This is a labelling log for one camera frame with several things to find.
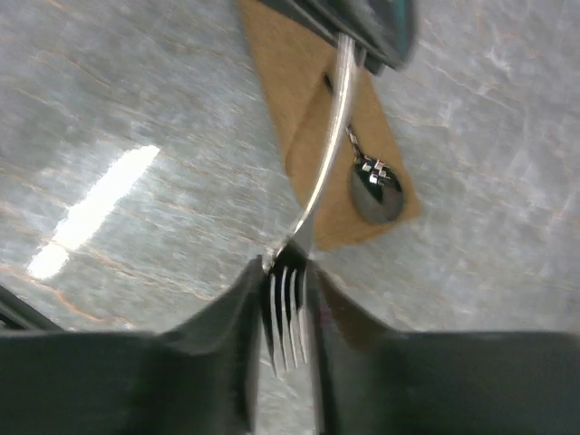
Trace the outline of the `black spoon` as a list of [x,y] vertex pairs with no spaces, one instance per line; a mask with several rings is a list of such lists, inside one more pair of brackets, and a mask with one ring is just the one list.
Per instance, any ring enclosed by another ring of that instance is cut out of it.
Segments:
[[363,151],[351,123],[348,123],[345,130],[354,155],[350,177],[354,208],[369,223],[385,225],[394,222],[405,205],[404,192],[398,177],[382,160]]

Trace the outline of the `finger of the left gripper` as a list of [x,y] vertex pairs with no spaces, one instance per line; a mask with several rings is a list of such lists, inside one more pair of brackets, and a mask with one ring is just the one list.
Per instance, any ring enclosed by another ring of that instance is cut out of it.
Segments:
[[400,70],[417,43],[417,3],[413,0],[270,0],[266,5],[332,46],[347,34],[366,51],[365,68],[378,75]]

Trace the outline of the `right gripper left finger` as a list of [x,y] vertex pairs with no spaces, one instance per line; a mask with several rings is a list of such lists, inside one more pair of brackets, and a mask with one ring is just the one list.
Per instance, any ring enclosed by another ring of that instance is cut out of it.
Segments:
[[251,434],[259,286],[251,260],[221,296],[165,333],[1,332],[4,434]]

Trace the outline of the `silver fork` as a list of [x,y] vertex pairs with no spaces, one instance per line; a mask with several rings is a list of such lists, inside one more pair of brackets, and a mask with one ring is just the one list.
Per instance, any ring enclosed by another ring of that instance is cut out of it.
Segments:
[[308,361],[306,266],[314,245],[314,217],[346,132],[365,56],[366,52],[358,50],[349,35],[338,36],[332,108],[313,191],[291,229],[263,258],[266,279],[261,289],[262,320],[271,366],[277,377]]

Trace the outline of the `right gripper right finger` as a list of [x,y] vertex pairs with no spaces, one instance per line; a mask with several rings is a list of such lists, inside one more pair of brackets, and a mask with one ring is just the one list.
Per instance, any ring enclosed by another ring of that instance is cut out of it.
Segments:
[[391,328],[310,267],[320,434],[576,434],[579,338]]

